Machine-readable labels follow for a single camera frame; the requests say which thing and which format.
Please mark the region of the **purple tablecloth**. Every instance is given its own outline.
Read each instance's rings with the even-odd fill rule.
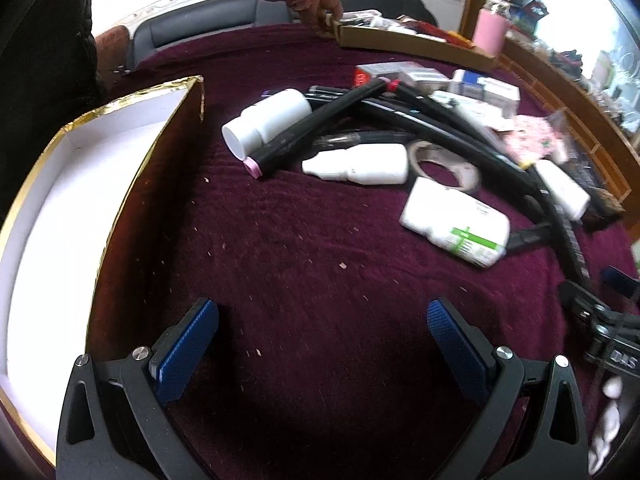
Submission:
[[[496,346],[539,360],[564,352],[583,396],[590,389],[594,370],[560,307],[551,249],[480,270],[400,226],[403,189],[298,169],[254,180],[225,147],[220,126],[263,90],[349,86],[357,64],[408,59],[341,50],[297,26],[253,28],[161,52],[117,89],[205,77],[209,136],[166,218],[140,337],[151,344],[199,296],[220,306],[215,342],[168,410],[223,480],[428,478],[477,413],[425,326],[428,302],[442,295]],[[520,113],[543,110],[523,92]],[[478,198],[512,229],[530,226],[497,196]],[[621,225],[577,235],[594,277],[606,265],[634,272]]]

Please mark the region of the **pink bottle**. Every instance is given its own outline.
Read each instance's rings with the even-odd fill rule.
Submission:
[[[504,38],[511,25],[510,4],[503,0],[487,0],[478,14],[473,42],[491,56],[500,56]]]

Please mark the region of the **plastic container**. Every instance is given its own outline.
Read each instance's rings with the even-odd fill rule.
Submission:
[[[322,180],[349,180],[363,186],[404,184],[409,162],[402,144],[359,144],[320,152],[302,163],[302,171]]]
[[[487,0],[478,14],[473,42],[487,54],[498,57],[504,48],[504,40],[511,22],[508,2]]]
[[[534,166],[569,220],[578,221],[582,218],[589,205],[589,194],[550,160],[539,160]]]
[[[491,267],[504,255],[511,231],[503,213],[423,177],[416,179],[400,223],[479,267]]]
[[[222,126],[222,136],[231,153],[245,160],[309,114],[311,106],[304,94],[289,88],[243,110],[239,117]]]

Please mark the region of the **white pill bottle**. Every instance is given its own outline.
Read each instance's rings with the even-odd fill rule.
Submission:
[[[457,189],[418,177],[400,223],[478,267],[491,267],[505,253],[509,219]]]

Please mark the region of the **wooden shelf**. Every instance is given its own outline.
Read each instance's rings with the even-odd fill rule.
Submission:
[[[510,70],[550,112],[566,111],[569,130],[591,155],[609,191],[625,208],[625,227],[640,238],[640,156],[619,127],[551,63],[507,40],[500,67]]]

